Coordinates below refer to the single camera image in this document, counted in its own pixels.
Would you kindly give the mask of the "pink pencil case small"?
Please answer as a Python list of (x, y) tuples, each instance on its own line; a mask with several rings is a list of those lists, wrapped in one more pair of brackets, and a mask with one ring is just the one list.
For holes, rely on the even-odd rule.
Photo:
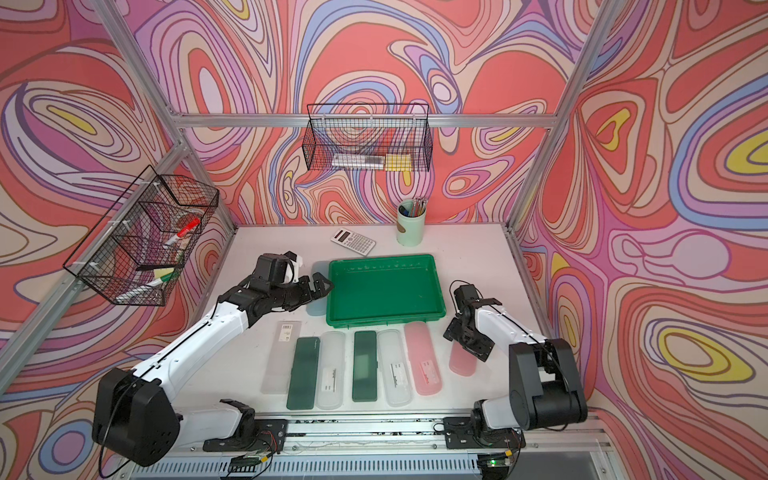
[(454, 374), (462, 377), (472, 377), (476, 372), (477, 362), (477, 358), (465, 350), (458, 342), (452, 342), (449, 369)]

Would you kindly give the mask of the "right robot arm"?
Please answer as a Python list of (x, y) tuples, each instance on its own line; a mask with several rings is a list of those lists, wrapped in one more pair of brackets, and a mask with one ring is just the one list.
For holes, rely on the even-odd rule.
[(506, 352), (508, 392), (480, 400), (473, 414), (485, 431), (566, 428), (587, 419), (588, 406), (573, 350), (515, 320), (495, 298), (483, 298), (472, 285), (454, 291), (456, 314), (444, 338), (485, 362)]

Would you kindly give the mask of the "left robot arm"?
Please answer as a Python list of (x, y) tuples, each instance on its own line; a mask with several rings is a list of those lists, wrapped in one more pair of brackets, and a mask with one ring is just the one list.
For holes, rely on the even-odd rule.
[(251, 407), (223, 399), (208, 409), (178, 412), (175, 397), (220, 349), (263, 316), (294, 311), (333, 288), (320, 273), (281, 285), (242, 280), (169, 346), (129, 370), (114, 368), (101, 378), (93, 441), (140, 466), (158, 462), (174, 447), (200, 442), (253, 447), (259, 433)]

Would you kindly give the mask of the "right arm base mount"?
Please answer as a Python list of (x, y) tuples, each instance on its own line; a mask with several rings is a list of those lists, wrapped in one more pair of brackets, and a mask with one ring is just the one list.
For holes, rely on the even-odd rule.
[(514, 428), (491, 428), (483, 419), (480, 409), (469, 416), (444, 417), (442, 435), (449, 450), (504, 449), (517, 451), (526, 446), (524, 435)]

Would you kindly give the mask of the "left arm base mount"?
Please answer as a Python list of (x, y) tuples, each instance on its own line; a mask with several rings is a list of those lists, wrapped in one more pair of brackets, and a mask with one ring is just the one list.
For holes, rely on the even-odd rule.
[(234, 399), (221, 399), (219, 403), (233, 407), (240, 417), (230, 435), (206, 439), (203, 443), (204, 451), (246, 452), (256, 451), (261, 447), (269, 448), (273, 453), (283, 451), (287, 437), (287, 419), (257, 418), (252, 407)]

